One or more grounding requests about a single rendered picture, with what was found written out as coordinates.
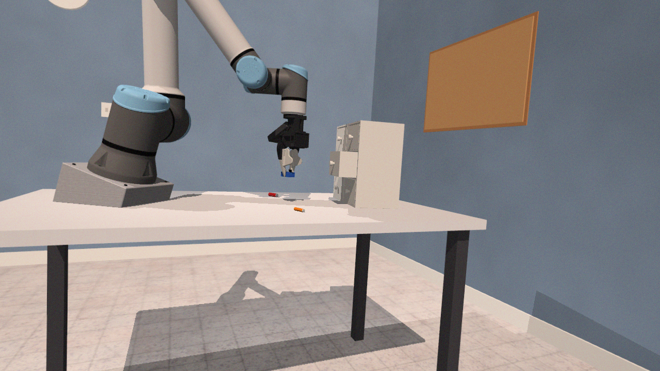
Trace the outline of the beige chest of drawers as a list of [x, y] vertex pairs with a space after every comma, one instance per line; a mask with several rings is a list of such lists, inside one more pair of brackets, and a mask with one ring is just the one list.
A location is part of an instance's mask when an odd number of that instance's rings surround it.
[[[348, 126], [360, 124], [358, 149], [347, 149]], [[354, 208], [399, 208], [405, 124], [356, 121], [347, 127], [346, 150], [358, 152]]]

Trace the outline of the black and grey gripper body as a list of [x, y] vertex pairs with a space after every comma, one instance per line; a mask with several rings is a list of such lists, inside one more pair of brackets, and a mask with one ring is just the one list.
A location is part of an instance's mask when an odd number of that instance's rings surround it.
[[288, 128], [279, 134], [279, 139], [282, 140], [285, 148], [289, 146], [290, 149], [295, 147], [308, 148], [309, 146], [309, 133], [303, 131], [304, 120], [307, 116], [297, 114], [284, 114], [284, 119], [288, 119]]

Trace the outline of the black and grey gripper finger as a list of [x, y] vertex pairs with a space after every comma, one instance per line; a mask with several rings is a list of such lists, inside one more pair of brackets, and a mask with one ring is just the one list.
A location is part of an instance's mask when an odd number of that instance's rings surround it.
[[283, 176], [286, 176], [286, 166], [292, 164], [293, 158], [290, 157], [289, 148], [285, 149], [285, 146], [282, 143], [282, 140], [278, 140], [277, 144], [277, 155], [279, 159], [280, 166], [282, 168]]
[[289, 172], [294, 172], [295, 166], [302, 164], [302, 158], [299, 157], [299, 147], [291, 149], [290, 157], [293, 158], [293, 162], [290, 164]]

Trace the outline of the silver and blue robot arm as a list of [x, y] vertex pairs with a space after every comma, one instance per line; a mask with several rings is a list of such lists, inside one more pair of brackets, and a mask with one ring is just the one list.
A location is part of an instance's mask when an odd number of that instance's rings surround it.
[[[303, 66], [267, 68], [219, 0], [185, 2], [247, 93], [282, 95], [282, 114], [306, 115], [308, 80]], [[177, 0], [142, 0], [142, 42], [144, 87], [117, 87], [101, 146], [87, 169], [125, 183], [152, 184], [159, 142], [180, 140], [191, 127], [185, 95], [179, 90]]]

